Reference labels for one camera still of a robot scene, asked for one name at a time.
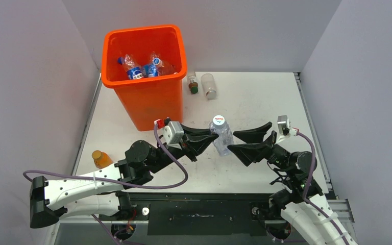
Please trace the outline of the clear crushed bottle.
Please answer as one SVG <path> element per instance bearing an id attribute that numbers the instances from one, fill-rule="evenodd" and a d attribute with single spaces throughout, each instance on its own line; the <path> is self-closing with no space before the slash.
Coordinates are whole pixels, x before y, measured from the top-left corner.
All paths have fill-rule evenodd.
<path id="1" fill-rule="evenodd" d="M 213 100 L 217 97 L 217 87 L 214 76 L 210 73 L 201 76 L 201 83 L 206 99 Z"/>

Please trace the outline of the small orange juice bottle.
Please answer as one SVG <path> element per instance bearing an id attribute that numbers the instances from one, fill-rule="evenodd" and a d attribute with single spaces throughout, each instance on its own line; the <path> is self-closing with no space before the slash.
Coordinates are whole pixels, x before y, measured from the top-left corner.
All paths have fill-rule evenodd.
<path id="1" fill-rule="evenodd" d="M 113 160 L 109 157 L 109 155 L 100 150 L 93 151 L 91 156 L 93 158 L 94 165 L 98 169 L 102 169 L 113 164 Z"/>

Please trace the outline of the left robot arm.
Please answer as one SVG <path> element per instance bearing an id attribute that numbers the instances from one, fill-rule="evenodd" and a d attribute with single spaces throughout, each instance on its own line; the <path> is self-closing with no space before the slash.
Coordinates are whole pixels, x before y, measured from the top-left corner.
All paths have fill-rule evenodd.
<path id="1" fill-rule="evenodd" d="M 56 224 L 66 217 L 100 214 L 127 219 L 133 207 L 125 190 L 150 189 L 154 173 L 187 157 L 197 157 L 218 135 L 209 129 L 193 129 L 170 119 L 154 122 L 157 144 L 134 142 L 125 158 L 102 169 L 70 176 L 34 170 L 30 179 L 30 227 L 39 229 Z"/>

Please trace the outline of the green cap brown bottle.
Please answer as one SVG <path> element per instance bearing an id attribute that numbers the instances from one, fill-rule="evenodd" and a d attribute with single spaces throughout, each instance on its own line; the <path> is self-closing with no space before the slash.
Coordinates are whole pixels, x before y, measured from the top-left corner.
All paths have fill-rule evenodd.
<path id="1" fill-rule="evenodd" d="M 190 72 L 187 75 L 187 85 L 191 94 L 197 94 L 199 91 L 199 84 L 195 72 Z"/>

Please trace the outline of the pepsi bottle back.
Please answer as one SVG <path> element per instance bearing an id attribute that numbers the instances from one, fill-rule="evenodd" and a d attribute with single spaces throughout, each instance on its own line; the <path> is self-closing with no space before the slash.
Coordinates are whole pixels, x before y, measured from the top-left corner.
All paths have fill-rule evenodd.
<path id="1" fill-rule="evenodd" d="M 142 67 L 132 55 L 126 54 L 119 57 L 117 61 L 124 68 L 129 80 L 139 80 L 145 77 Z"/>

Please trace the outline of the small clear water bottle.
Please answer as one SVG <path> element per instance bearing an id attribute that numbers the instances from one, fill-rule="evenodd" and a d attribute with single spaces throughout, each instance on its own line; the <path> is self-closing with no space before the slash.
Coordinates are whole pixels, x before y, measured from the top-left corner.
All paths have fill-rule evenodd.
<path id="1" fill-rule="evenodd" d="M 214 116 L 209 124 L 209 129 L 212 133 L 218 135 L 218 138 L 213 142 L 213 144 L 219 155 L 223 157 L 231 154 L 228 146 L 234 144 L 234 139 L 226 119 L 222 115 Z"/>

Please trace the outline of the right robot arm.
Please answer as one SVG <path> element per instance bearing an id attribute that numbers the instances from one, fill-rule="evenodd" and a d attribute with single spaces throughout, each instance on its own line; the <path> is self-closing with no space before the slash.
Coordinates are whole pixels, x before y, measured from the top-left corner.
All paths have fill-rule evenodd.
<path id="1" fill-rule="evenodd" d="M 263 214 L 282 218 L 308 244 L 356 244 L 313 177 L 317 167 L 313 142 L 299 129 L 291 127 L 288 119 L 280 120 L 278 131 L 272 131 L 265 138 L 271 127 L 272 123 L 268 122 L 258 128 L 235 131 L 233 136 L 243 143 L 228 146 L 245 166 L 266 160 L 277 175 L 270 184 L 283 186 L 270 196 L 268 209 L 259 209 L 256 217 Z M 280 142 L 296 136 L 304 138 L 311 150 L 291 153 L 280 146 Z"/>

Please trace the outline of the blue cap pepsi bottle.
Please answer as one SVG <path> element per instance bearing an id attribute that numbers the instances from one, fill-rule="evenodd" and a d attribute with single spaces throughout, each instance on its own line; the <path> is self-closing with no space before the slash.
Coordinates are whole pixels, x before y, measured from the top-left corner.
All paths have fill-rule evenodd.
<path id="1" fill-rule="evenodd" d="M 148 64 L 143 66 L 143 74 L 145 78 L 152 78 L 161 76 L 161 69 L 163 67 L 163 60 L 156 52 L 149 54 Z"/>

